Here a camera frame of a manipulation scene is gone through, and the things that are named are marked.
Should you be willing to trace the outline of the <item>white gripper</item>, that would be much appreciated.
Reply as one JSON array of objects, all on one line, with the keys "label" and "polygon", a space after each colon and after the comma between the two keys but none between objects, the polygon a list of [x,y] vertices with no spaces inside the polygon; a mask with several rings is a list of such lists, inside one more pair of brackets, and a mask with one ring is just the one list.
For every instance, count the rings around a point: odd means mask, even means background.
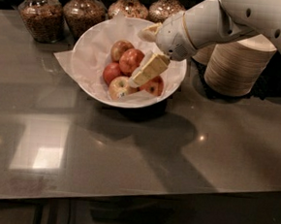
[{"label": "white gripper", "polygon": [[183,61],[197,53],[187,35],[183,12],[168,17],[162,24],[154,23],[138,32],[138,37],[144,42],[156,42],[164,54],[149,51],[137,69],[130,76],[128,83],[136,88],[146,84],[165,72],[170,65],[170,60]]}]

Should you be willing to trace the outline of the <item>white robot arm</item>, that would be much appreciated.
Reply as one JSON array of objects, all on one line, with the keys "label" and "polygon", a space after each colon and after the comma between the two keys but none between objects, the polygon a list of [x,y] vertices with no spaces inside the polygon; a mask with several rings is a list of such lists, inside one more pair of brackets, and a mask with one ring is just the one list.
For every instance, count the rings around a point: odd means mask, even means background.
[{"label": "white robot arm", "polygon": [[168,17],[154,34],[142,29],[139,37],[161,51],[145,55],[128,80],[139,87],[211,44],[235,42],[263,34],[281,54],[281,0],[203,0],[185,12]]}]

